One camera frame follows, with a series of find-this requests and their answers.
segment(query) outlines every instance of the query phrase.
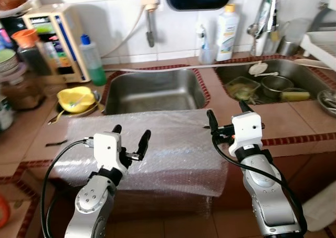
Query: sink basin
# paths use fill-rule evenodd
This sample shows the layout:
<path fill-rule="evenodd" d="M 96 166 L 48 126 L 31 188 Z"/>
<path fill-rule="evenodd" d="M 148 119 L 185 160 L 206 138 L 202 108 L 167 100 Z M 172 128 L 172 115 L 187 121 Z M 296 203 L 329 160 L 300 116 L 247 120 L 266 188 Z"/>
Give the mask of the sink basin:
<path fill-rule="evenodd" d="M 191 69 L 129 73 L 111 81 L 106 114 L 203 108 L 206 97 Z"/>
<path fill-rule="evenodd" d="M 316 99 L 317 94 L 320 91 L 330 89 L 309 68 L 305 66 L 300 66 L 286 59 L 264 60 L 263 62 L 268 64 L 268 68 L 265 73 L 272 73 L 274 71 L 279 72 L 279 76 L 290 79 L 294 83 L 294 87 L 302 88 L 310 92 L 311 99 Z M 249 68 L 254 64 L 255 63 L 243 66 L 218 67 L 216 68 L 216 73 L 224 85 L 239 76 L 261 83 L 264 76 L 254 77 L 248 73 Z M 273 99 L 265 96 L 262 87 L 259 87 L 255 94 L 256 97 L 254 99 L 257 104 L 280 102 L 279 99 Z"/>

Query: yellow bowl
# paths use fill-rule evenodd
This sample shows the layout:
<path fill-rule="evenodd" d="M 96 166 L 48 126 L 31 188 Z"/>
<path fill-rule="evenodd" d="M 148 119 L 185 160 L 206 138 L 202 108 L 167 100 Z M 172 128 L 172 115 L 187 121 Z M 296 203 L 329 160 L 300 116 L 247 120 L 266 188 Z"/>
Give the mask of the yellow bowl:
<path fill-rule="evenodd" d="M 65 111 L 70 113 L 82 113 L 95 101 L 95 96 L 88 87 L 75 87 L 63 89 L 57 94 L 58 102 Z"/>

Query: black cable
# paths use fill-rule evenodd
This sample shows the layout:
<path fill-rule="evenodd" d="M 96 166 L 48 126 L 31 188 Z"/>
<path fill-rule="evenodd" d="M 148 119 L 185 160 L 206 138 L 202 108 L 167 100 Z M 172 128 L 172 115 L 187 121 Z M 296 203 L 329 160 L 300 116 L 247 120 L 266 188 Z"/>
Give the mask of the black cable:
<path fill-rule="evenodd" d="M 45 205 L 45 193 L 46 193 L 46 187 L 47 187 L 47 182 L 48 182 L 48 178 L 49 175 L 51 173 L 51 170 L 53 169 L 55 163 L 63 156 L 63 154 L 65 152 L 67 152 L 69 149 L 71 149 L 73 146 L 81 144 L 81 143 L 85 143 L 85 140 L 80 140 L 80 141 L 76 141 L 73 142 L 71 144 L 69 144 L 68 146 L 66 146 L 56 157 L 55 159 L 52 161 L 52 163 L 50 164 L 46 175 L 44 176 L 43 179 L 43 186 L 42 186 L 42 192 L 41 192 L 41 199 L 40 199 L 40 215 L 41 215 L 41 226 L 42 226 L 42 232 L 43 232 L 43 236 L 45 238 L 53 238 L 52 235 L 48 232 L 48 228 L 47 228 L 47 223 L 46 223 L 46 218 L 45 218 L 45 211 L 44 211 L 44 205 Z"/>
<path fill-rule="evenodd" d="M 80 188 L 82 188 L 83 185 L 79 186 L 79 187 L 70 187 L 70 188 L 67 188 L 65 189 L 64 191 L 58 193 L 52 200 L 52 202 L 50 203 L 50 206 L 49 206 L 49 209 L 47 211 L 47 221 L 46 221 L 46 224 L 47 224 L 47 231 L 48 231 L 48 234 L 52 237 L 52 234 L 51 234 L 51 228 L 50 228 L 50 218 L 51 218 L 51 213 L 53 212 L 53 209 L 54 209 L 54 205 L 56 204 L 56 202 L 58 201 L 58 199 L 67 194 L 68 192 L 72 191 L 72 190 L 78 190 Z"/>
<path fill-rule="evenodd" d="M 277 182 L 279 185 L 281 185 L 281 187 L 284 188 L 289 193 L 289 197 L 290 197 L 291 202 L 293 203 L 294 207 L 297 209 L 297 211 L 300 214 L 300 218 L 298 218 L 298 221 L 299 221 L 299 224 L 300 224 L 300 227 L 301 227 L 302 235 L 304 235 L 307 232 L 307 222 L 306 222 L 305 217 L 303 216 L 302 205 L 301 205 L 300 201 L 296 198 L 294 192 L 288 187 L 287 183 L 285 181 L 281 181 L 281 180 L 277 179 L 276 177 L 274 177 L 273 175 L 271 175 L 271 174 L 269 174 L 265 171 L 256 169 L 254 167 L 251 167 L 251 166 L 248 166 L 248 165 L 245 165 L 245 164 L 242 164 L 242 163 L 239 163 L 239 162 L 233 160 L 232 158 L 230 158 L 229 156 L 227 156 L 226 154 L 224 154 L 222 152 L 222 150 L 218 147 L 215 138 L 216 138 L 216 136 L 212 136 L 212 143 L 213 143 L 216 151 L 226 161 L 228 161 L 229 163 L 232 163 L 232 164 L 234 164 L 234 165 L 236 165 L 240 168 L 243 168 L 245 170 L 250 170 L 250 171 L 259 173 L 259 174 L 261 174 L 265 177 L 268 177 L 269 179 L 274 180 L 275 182 Z"/>

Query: dish soap bottle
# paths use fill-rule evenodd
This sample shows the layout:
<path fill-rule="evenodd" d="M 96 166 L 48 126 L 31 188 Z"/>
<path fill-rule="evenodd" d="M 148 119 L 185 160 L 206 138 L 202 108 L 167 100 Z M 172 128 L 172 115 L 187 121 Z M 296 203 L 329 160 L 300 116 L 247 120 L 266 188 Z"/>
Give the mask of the dish soap bottle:
<path fill-rule="evenodd" d="M 92 83 L 96 86 L 105 85 L 107 82 L 106 75 L 98 54 L 96 43 L 91 42 L 90 37 L 86 34 L 83 34 L 80 37 L 80 40 L 82 44 L 79 48 L 83 54 L 84 62 L 88 69 Z"/>
<path fill-rule="evenodd" d="M 235 8 L 235 4 L 225 5 L 224 13 L 218 17 L 216 36 L 216 44 L 218 46 L 217 61 L 232 58 L 233 45 L 239 23 L 239 15 L 235 12 Z"/>

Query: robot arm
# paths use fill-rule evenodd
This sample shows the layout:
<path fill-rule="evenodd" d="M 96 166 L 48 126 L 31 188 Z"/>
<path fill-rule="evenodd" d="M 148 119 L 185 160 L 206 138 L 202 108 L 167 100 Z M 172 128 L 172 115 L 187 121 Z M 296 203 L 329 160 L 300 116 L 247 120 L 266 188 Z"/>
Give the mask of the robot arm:
<path fill-rule="evenodd" d="M 93 172 L 87 184 L 75 199 L 75 212 L 66 230 L 65 238 L 103 238 L 107 219 L 113 209 L 114 195 L 132 160 L 141 161 L 151 136 L 147 130 L 139 142 L 139 149 L 127 153 L 121 147 L 121 126 L 113 132 L 97 133 L 87 139 L 87 147 L 94 148 L 98 172 Z"/>
<path fill-rule="evenodd" d="M 298 221 L 282 190 L 282 185 L 288 188 L 285 179 L 272 163 L 269 151 L 260 149 L 263 146 L 261 138 L 264 127 L 261 117 L 243 101 L 240 106 L 243 113 L 232 117 L 232 125 L 220 128 L 213 112 L 207 112 L 215 148 L 224 158 L 236 164 L 236 161 L 226 157 L 217 146 L 220 143 L 229 143 L 230 155 L 238 159 L 238 166 L 242 167 L 244 174 L 243 183 L 251 195 L 253 212 L 262 235 L 274 238 L 303 237 L 307 228 L 306 221 L 303 215 L 301 223 Z"/>

